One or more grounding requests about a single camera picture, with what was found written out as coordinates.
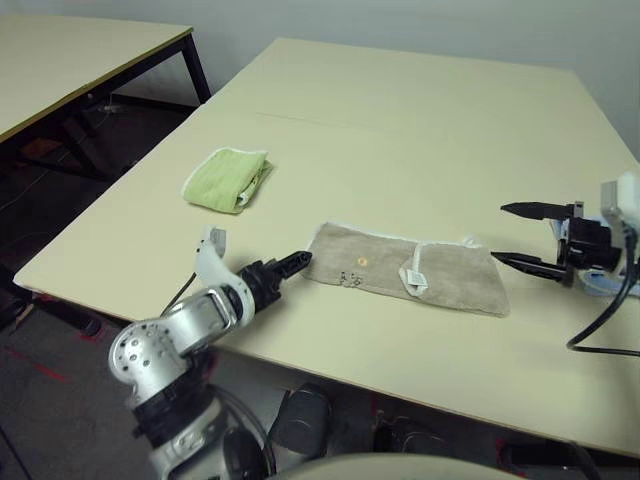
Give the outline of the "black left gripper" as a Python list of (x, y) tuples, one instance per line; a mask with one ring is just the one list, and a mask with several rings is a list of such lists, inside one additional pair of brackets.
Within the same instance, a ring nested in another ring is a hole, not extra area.
[(281, 298), (282, 279), (289, 279), (306, 269), (312, 256), (309, 251), (296, 251), (277, 261), (256, 261), (240, 269), (237, 275), (249, 287), (255, 308), (266, 309)]

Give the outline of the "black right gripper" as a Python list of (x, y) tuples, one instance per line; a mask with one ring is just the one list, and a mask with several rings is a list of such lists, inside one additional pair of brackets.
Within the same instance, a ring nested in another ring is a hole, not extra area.
[(561, 282), (567, 287), (573, 285), (578, 271), (613, 273), (618, 267), (622, 250), (612, 244), (611, 229), (598, 220), (583, 218), (582, 202), (565, 205), (514, 202), (502, 205), (500, 209), (522, 218), (554, 220), (554, 233), (558, 241), (558, 265), (521, 253), (491, 253), (496, 260), (507, 266), (527, 275)]

